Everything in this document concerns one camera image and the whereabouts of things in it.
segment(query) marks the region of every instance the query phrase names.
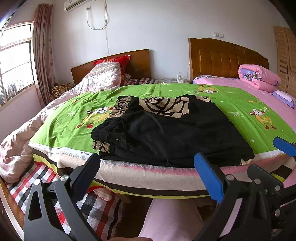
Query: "blue clamp handle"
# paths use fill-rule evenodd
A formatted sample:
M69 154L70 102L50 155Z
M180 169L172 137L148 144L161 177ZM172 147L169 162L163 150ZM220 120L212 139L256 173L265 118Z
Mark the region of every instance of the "blue clamp handle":
M211 198L221 203L224 198L223 183L202 154L195 154L194 167L206 186Z
M296 146L285 141L280 137L274 138L273 141L274 147L280 149L281 151L285 152L289 156L296 156Z

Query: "leg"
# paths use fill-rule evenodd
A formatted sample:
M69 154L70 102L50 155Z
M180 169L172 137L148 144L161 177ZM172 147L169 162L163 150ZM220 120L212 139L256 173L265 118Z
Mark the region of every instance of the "leg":
M269 119L269 122L270 122L271 127L272 127L273 129L276 130L276 127L274 127L274 126L272 125L272 120L271 120L268 116L267 116L266 118Z
M192 241L203 228L193 199L153 199L139 237Z

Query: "pink curtain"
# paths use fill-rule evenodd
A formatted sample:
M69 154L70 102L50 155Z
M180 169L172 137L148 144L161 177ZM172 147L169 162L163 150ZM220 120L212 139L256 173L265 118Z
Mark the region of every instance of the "pink curtain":
M36 90L41 107L51 102L55 84L52 60L51 18L53 5L39 4L33 22L33 51L37 73Z

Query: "cartoon print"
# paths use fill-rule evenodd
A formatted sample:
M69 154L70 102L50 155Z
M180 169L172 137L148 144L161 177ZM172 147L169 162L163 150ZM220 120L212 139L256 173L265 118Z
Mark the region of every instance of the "cartoon print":
M276 130L276 127L274 127L272 125L272 120L268 116L264 115L265 114L265 111L260 111L260 110L253 109L253 112L248 112L248 113L250 115L254 115L256 117L256 119L258 121L260 121L260 123L262 123L262 124L265 125L265 128L267 130L269 130L268 124L270 124L271 127Z
M258 76L258 72L249 70L249 69L241 69L242 75L244 79L253 82L253 79L261 80L261 77Z
M209 93L209 94L212 94L214 92L218 92L214 88L212 88L211 86L207 86L207 87L204 87L203 85L199 85L199 86L200 86L198 88L200 90L199 92L205 92L205 93Z
M110 115L110 113L107 113L107 111L109 110L113 110L113 107L98 108L96 111L87 110L86 113L88 114L88 116L85 117L82 120L81 124L78 125L76 128L81 127L86 122L89 122L89 124L86 125L86 128L88 129L93 128L94 127L93 124L106 119Z

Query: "rose pattern fabric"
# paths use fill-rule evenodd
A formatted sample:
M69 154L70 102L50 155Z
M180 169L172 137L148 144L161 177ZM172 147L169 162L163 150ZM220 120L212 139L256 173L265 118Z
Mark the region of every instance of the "rose pattern fabric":
M188 97L152 97L149 99L139 98L139 105L142 106L145 111L174 118L181 118L182 115L189 113L188 103Z
M110 144L107 142L93 141L92 148L94 150L99 150L102 152L109 152L110 151Z
M117 100L117 102L114 106L114 109L112 110L112 112L108 118L122 116L126 112L126 110L128 109L131 98L132 98L131 96L127 96L125 98L121 98L121 99Z

